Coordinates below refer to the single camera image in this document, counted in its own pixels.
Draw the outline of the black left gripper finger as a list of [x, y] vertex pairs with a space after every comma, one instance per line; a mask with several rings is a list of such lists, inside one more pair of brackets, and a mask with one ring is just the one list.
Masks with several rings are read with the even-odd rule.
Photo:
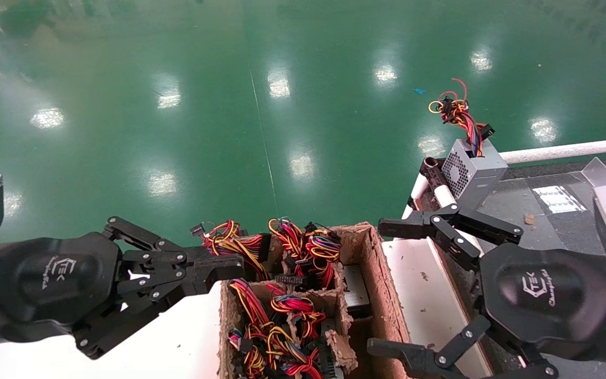
[[208, 294], [228, 268], [153, 268], [131, 279], [128, 269], [99, 274], [88, 298], [98, 304], [74, 325], [76, 347], [97, 360], [185, 297]]
[[112, 216], [103, 234], [111, 241], [127, 243], [123, 264], [132, 274], [161, 274], [190, 270], [196, 279], [234, 279], [245, 275], [242, 256], [214, 256], [202, 246], [182, 247], [118, 216]]

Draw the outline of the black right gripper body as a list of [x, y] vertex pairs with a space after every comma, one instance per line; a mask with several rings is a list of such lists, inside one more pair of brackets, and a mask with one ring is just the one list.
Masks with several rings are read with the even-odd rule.
[[504, 243], [479, 261], [483, 311], [508, 340], [565, 359], [589, 354], [606, 320], [606, 259]]

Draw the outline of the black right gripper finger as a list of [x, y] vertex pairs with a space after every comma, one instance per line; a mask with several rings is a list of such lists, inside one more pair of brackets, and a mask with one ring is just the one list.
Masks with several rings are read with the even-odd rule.
[[519, 244], [523, 230], [476, 210], [451, 204], [437, 211], [413, 211], [407, 219], [381, 218], [383, 237], [420, 240], [430, 238], [464, 270], [477, 270], [481, 250], [463, 233], [494, 245]]
[[[402, 363], [407, 377], [413, 378], [465, 378], [457, 368], [459, 360], [484, 336], [493, 337], [498, 323], [485, 316], [476, 316], [460, 333], [452, 338], [441, 351], [436, 352], [422, 345], [399, 343], [379, 338], [369, 338], [367, 351], [370, 355], [396, 359]], [[493, 378], [558, 378], [558, 369], [543, 358], [534, 344], [517, 347], [524, 368], [493, 375]]]

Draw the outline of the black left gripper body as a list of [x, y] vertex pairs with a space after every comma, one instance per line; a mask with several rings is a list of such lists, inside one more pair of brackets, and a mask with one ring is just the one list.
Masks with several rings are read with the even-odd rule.
[[99, 274], [116, 269], [121, 251], [100, 233], [0, 244], [0, 343], [70, 334], [97, 300]]

